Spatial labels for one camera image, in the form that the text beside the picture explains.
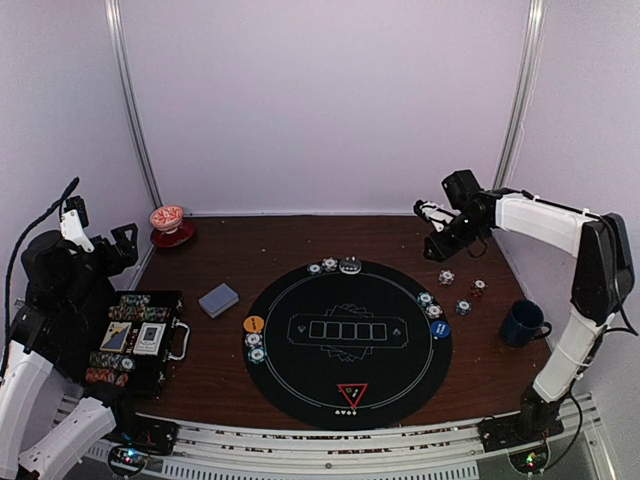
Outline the blue playing card deck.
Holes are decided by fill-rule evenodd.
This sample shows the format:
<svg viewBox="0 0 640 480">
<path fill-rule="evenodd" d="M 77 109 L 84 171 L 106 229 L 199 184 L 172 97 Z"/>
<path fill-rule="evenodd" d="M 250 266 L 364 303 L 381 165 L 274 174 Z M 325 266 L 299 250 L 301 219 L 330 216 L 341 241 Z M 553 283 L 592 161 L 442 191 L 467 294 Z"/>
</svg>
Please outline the blue playing card deck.
<svg viewBox="0 0 640 480">
<path fill-rule="evenodd" d="M 238 302 L 238 293 L 226 283 L 218 285 L 198 300 L 202 310 L 211 318 L 219 316 Z"/>
</svg>

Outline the blue round blind button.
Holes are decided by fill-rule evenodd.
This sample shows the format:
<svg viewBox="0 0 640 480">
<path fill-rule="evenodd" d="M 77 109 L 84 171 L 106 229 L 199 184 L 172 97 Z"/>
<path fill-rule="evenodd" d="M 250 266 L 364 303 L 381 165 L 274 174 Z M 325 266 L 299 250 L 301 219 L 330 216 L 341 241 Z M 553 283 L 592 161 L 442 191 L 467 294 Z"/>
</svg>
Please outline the blue round blind button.
<svg viewBox="0 0 640 480">
<path fill-rule="evenodd" d="M 451 335 L 451 328 L 445 321 L 436 320 L 431 323 L 431 334 L 438 339 L 447 338 Z"/>
</svg>

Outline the red triangle marker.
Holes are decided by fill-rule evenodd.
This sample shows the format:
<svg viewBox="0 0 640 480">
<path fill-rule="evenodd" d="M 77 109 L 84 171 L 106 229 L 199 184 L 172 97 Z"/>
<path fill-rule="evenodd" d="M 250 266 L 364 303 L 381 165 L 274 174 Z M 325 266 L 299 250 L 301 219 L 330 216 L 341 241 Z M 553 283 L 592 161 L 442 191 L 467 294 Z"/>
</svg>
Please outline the red triangle marker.
<svg viewBox="0 0 640 480">
<path fill-rule="evenodd" d="M 338 391 L 343 395 L 348 405 L 356 410 L 368 390 L 367 383 L 341 383 L 337 384 Z"/>
</svg>

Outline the blue white chip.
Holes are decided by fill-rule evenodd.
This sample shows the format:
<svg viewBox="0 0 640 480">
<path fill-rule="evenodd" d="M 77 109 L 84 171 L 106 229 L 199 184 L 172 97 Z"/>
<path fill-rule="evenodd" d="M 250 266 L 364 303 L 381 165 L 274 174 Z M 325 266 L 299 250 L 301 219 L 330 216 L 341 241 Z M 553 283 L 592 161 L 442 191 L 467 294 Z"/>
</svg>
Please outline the blue white chip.
<svg viewBox="0 0 640 480">
<path fill-rule="evenodd" d="M 332 272 L 338 268 L 338 260 L 334 257 L 326 257 L 322 260 L 321 265 L 326 272 Z"/>
<path fill-rule="evenodd" d="M 443 309 L 438 304 L 430 304 L 425 308 L 427 317 L 431 320 L 437 320 L 443 315 Z"/>
<path fill-rule="evenodd" d="M 248 349 L 262 348 L 263 336 L 255 332 L 247 333 L 244 338 L 244 343 Z"/>
</svg>

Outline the clear acrylic dealer button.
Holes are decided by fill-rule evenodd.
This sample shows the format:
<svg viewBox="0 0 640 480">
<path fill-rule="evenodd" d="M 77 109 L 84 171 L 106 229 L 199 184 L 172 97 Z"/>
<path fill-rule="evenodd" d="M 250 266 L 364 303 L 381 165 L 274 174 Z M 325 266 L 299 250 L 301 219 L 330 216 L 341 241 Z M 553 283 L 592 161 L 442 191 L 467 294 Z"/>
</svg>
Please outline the clear acrylic dealer button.
<svg viewBox="0 0 640 480">
<path fill-rule="evenodd" d="M 355 256 L 347 256 L 339 261 L 338 268 L 344 274 L 356 275 L 362 269 L 362 262 Z"/>
</svg>

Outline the blue white chip top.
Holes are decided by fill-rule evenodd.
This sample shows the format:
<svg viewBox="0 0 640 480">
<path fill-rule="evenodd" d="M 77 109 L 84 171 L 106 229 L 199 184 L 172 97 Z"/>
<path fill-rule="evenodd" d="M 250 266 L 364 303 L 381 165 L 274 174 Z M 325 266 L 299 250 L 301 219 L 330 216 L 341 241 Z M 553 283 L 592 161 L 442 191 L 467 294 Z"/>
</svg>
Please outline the blue white chip top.
<svg viewBox="0 0 640 480">
<path fill-rule="evenodd" d="M 326 272 L 332 272 L 338 268 L 338 260 L 334 257 L 326 257 L 322 260 L 321 265 Z"/>
</svg>

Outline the dark blue mug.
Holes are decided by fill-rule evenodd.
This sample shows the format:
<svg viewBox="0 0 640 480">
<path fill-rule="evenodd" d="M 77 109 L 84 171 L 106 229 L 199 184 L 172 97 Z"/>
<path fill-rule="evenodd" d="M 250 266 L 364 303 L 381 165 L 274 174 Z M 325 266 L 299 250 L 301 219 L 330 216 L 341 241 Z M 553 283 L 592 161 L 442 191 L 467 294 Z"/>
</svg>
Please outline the dark blue mug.
<svg viewBox="0 0 640 480">
<path fill-rule="evenodd" d="M 531 341 L 545 339 L 551 332 L 552 325 L 545 320 L 537 304 L 530 300 L 518 300 L 505 316 L 499 336 L 506 345 L 521 348 Z"/>
</svg>

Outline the black white chip stack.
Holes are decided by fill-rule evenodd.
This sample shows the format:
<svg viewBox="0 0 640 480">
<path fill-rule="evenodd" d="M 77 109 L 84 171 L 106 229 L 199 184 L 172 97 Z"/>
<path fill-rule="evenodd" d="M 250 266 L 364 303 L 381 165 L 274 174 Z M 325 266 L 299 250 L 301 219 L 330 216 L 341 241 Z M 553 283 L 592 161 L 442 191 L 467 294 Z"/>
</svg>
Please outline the black white chip stack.
<svg viewBox="0 0 640 480">
<path fill-rule="evenodd" d="M 443 269 L 440 271 L 438 276 L 438 282 L 440 285 L 449 286 L 454 282 L 454 280 L 455 274 L 451 270 Z"/>
</svg>

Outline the round black poker mat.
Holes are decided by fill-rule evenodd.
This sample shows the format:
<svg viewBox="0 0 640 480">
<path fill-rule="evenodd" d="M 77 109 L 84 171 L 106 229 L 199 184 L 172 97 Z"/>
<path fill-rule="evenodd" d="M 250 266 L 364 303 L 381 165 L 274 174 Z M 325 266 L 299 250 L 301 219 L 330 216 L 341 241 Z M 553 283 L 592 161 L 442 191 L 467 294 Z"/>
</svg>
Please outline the round black poker mat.
<svg viewBox="0 0 640 480">
<path fill-rule="evenodd" d="M 248 316 L 265 320 L 267 358 L 251 363 L 252 381 L 286 415 L 324 430 L 368 430 L 399 423 L 443 385 L 453 338 L 435 338 L 417 295 L 418 281 L 388 266 L 363 262 L 361 271 L 310 275 L 307 265 L 269 285 Z M 337 384 L 367 383 L 352 409 Z"/>
</svg>

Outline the red white chip stack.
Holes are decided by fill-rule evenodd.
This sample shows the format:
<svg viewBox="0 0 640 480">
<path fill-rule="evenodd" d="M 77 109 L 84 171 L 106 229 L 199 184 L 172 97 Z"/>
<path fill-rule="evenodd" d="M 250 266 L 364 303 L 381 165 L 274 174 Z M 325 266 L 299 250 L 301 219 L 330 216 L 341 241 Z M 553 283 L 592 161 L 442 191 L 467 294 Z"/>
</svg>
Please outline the red white chip stack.
<svg viewBox="0 0 640 480">
<path fill-rule="evenodd" d="M 475 279 L 472 282 L 471 294 L 474 297 L 481 297 L 487 290 L 487 284 L 483 279 Z"/>
</svg>

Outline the green chip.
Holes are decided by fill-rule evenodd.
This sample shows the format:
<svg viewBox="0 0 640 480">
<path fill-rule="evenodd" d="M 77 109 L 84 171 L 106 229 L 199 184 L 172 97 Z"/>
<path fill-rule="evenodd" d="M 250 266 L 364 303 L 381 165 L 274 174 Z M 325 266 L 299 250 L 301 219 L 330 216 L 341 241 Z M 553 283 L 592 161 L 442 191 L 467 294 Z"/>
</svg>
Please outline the green chip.
<svg viewBox="0 0 640 480">
<path fill-rule="evenodd" d="M 254 346 L 249 349 L 247 358 L 253 364 L 260 364 L 266 360 L 267 352 L 261 346 Z"/>
<path fill-rule="evenodd" d="M 434 297 L 428 291 L 423 291 L 417 295 L 417 302 L 423 307 L 428 307 L 432 305 L 433 301 L 434 301 Z"/>
<path fill-rule="evenodd" d="M 310 275 L 318 275 L 323 272 L 323 268 L 320 264 L 312 263 L 307 266 L 307 272 Z"/>
</svg>

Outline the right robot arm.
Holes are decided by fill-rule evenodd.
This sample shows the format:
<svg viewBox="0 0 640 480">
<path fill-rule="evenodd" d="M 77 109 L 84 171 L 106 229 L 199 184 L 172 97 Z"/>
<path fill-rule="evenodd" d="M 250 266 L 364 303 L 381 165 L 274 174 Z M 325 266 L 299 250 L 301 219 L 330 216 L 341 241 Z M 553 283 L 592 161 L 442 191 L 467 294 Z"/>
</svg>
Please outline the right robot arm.
<svg viewBox="0 0 640 480">
<path fill-rule="evenodd" d="M 418 200 L 414 213 L 432 225 L 423 255 L 444 262 L 476 242 L 502 231 L 538 241 L 548 250 L 565 254 L 560 278 L 551 281 L 560 293 L 546 301 L 556 306 L 561 331 L 553 335 L 551 354 L 523 392 L 520 409 L 506 423 L 513 436 L 530 442 L 552 430 L 561 404 L 589 369 L 605 336 L 635 334 L 624 316 L 624 302 L 635 286 L 629 235 L 623 217 L 598 214 L 543 199 L 526 190 L 484 189 L 470 170 L 446 177 L 442 187 L 451 207 Z"/>
</svg>

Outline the green chip top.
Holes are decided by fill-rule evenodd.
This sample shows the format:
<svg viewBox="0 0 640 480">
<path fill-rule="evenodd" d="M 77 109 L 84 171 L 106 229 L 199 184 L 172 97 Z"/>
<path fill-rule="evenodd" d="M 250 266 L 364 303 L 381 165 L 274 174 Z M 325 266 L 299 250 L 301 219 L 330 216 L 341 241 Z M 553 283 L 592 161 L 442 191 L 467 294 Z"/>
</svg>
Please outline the green chip top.
<svg viewBox="0 0 640 480">
<path fill-rule="evenodd" d="M 310 275 L 318 275 L 323 272 L 323 268 L 320 264 L 312 263 L 307 266 L 307 272 Z"/>
</svg>

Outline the orange round blind button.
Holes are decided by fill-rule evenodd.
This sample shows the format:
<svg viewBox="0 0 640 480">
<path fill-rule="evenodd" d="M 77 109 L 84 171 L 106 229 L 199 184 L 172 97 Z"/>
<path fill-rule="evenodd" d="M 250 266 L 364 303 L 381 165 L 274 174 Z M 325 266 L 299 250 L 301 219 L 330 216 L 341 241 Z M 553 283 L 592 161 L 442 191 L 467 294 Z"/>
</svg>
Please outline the orange round blind button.
<svg viewBox="0 0 640 480">
<path fill-rule="evenodd" d="M 251 315 L 244 319 L 242 326 L 247 333 L 260 334 L 265 327 L 265 320 L 258 315 Z"/>
</svg>

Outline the black poker chip case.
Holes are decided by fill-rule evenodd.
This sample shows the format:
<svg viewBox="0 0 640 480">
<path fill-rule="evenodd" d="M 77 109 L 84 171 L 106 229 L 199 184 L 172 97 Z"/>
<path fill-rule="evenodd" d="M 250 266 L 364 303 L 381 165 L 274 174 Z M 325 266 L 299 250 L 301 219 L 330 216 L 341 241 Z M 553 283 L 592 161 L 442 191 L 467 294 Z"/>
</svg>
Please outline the black poker chip case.
<svg viewBox="0 0 640 480">
<path fill-rule="evenodd" d="M 171 361 L 181 361 L 183 353 L 172 353 L 175 332 L 188 326 L 181 322 L 184 299 L 179 290 L 116 291 L 106 299 L 91 304 L 95 313 L 85 314 L 66 329 L 56 327 L 60 333 L 62 352 L 55 368 L 73 381 L 89 385 L 109 382 L 121 386 L 137 398 L 152 399 L 161 395 L 168 378 Z M 109 324 L 131 322 L 132 330 L 125 350 L 108 353 L 99 350 Z M 166 325 L 157 356 L 133 354 L 143 323 Z"/>
</svg>

